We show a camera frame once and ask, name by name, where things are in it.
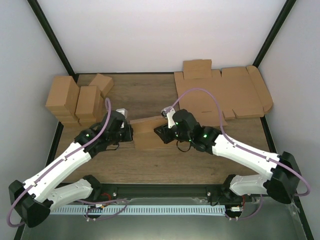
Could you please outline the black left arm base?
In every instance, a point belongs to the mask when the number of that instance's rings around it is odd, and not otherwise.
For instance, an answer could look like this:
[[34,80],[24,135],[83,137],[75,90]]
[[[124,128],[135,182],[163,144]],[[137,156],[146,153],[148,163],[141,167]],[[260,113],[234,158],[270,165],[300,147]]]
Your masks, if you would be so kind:
[[88,202],[104,202],[114,200],[118,194],[118,188],[113,184],[102,184],[93,188],[91,194],[84,198]]

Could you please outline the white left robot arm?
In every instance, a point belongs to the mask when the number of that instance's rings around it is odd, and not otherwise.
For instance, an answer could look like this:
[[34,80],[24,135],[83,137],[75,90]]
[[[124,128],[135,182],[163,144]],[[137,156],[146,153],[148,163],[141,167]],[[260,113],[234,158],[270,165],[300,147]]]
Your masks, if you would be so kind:
[[97,202],[102,196],[102,184],[92,175],[60,187],[60,183],[77,168],[97,154],[133,140],[133,129],[127,121],[127,110],[108,112],[102,122],[82,130],[68,148],[52,163],[33,177],[9,187],[11,210],[30,228],[41,224],[51,212],[75,201]]

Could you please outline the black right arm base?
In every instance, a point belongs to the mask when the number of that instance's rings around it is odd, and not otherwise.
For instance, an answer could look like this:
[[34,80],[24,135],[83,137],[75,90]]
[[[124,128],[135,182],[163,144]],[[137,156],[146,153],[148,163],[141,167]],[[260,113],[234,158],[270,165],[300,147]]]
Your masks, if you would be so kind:
[[210,184],[205,187],[207,201],[213,205],[228,205],[228,204],[241,204],[243,200],[245,202],[251,202],[252,197],[248,195],[236,195],[229,188],[222,184]]

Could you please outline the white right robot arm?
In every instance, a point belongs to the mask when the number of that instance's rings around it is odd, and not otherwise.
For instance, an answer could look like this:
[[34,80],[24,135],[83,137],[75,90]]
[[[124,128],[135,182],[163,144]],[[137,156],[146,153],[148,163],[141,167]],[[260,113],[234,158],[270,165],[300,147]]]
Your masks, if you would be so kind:
[[239,196],[268,195],[275,201],[289,204],[296,195],[301,172],[295,157],[289,152],[267,152],[237,141],[223,131],[202,126],[185,109],[162,111],[167,123],[154,128],[164,144],[172,141],[188,142],[190,147],[203,153],[223,157],[256,172],[255,175],[231,174],[222,188],[223,198],[229,202]]

